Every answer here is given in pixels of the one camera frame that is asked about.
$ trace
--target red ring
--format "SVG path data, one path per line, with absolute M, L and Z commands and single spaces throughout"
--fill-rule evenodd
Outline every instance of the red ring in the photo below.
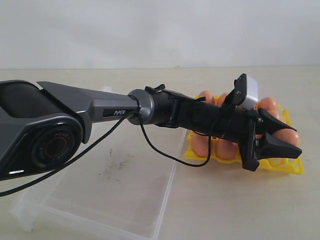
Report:
M 52 141 L 57 140 L 57 139 L 62 139 L 62 140 L 64 141 L 63 149 L 62 149 L 60 152 L 58 152 L 57 154 L 55 154 L 55 155 L 49 155 L 49 154 L 47 153 L 47 147 L 48 147 L 48 145 L 49 145 Z M 67 146 L 67 140 L 66 140 L 64 137 L 61 137 L 61 136 L 55 137 L 54 139 L 51 139 L 51 140 L 45 145 L 45 147 L 44 147 L 44 154 L 45 154 L 47 157 L 49 157 L 49 158 L 54 158 L 54 157 L 58 156 L 59 154 L 61 154 L 61 153 L 66 149 L 66 146 Z

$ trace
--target white wall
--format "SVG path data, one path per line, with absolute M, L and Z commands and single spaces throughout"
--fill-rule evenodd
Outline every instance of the white wall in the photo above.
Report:
M 319 0 L 0 0 L 0 69 L 319 64 Z

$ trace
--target clear plastic tray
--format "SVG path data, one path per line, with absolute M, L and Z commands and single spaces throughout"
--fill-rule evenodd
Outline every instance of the clear plastic tray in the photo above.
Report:
M 89 144 L 114 124 L 95 123 Z M 182 129 L 146 126 L 146 132 L 156 147 L 180 155 Z M 175 169 L 149 147 L 139 126 L 124 121 L 83 158 L 27 189 L 10 212 L 25 231 L 45 219 L 102 239 L 156 240 Z

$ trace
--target white table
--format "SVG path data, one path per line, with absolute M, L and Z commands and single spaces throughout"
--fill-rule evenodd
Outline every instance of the white table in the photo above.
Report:
M 289 109 L 303 150 L 303 175 L 242 170 L 211 161 L 203 168 L 180 165 L 164 215 L 160 240 L 320 239 L 320 67 L 255 67 L 139 70 L 1 70 L 0 79 L 53 81 L 99 90 L 111 86 L 127 94 L 161 83 L 194 96 L 204 89 L 219 95 L 247 73 L 257 79 L 260 98 L 271 96 Z M 19 180 L 2 183 L 15 186 Z M 25 233 L 7 209 L 16 195 L 0 199 L 0 238 L 4 240 L 86 240 L 87 235 L 36 221 Z

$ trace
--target yellow egg tray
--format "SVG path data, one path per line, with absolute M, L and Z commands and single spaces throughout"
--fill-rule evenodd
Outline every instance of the yellow egg tray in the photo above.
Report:
M 219 96 L 214 97 L 216 102 L 219 98 Z M 290 115 L 287 109 L 282 109 L 281 105 L 278 105 L 278 110 L 281 113 L 281 120 L 286 123 L 289 126 L 292 126 L 291 120 L 290 120 Z M 191 160 L 201 160 L 205 161 L 207 157 L 199 157 L 197 156 L 191 147 L 191 140 L 192 137 L 195 135 L 193 131 L 190 131 L 187 140 L 189 141 L 189 146 L 187 151 L 184 153 L 184 157 L 186 159 L 191 159 Z M 216 149 L 216 143 L 218 139 L 212 139 L 212 154 L 210 159 L 215 159 L 220 163 L 223 164 L 233 164 L 233 163 L 241 163 L 241 156 L 240 153 L 238 152 L 236 154 L 235 159 L 230 159 L 230 160 L 224 160 L 220 159 L 217 157 L 214 149 Z M 288 173 L 288 174 L 298 174 L 301 175 L 304 173 L 304 167 L 302 165 L 302 161 L 300 156 L 297 159 L 289 159 L 289 158 L 268 158 L 268 159 L 261 159 L 259 160 L 260 164 L 258 169 L 264 169 L 267 171 L 272 171 L 272 172 L 282 172 L 282 173 Z

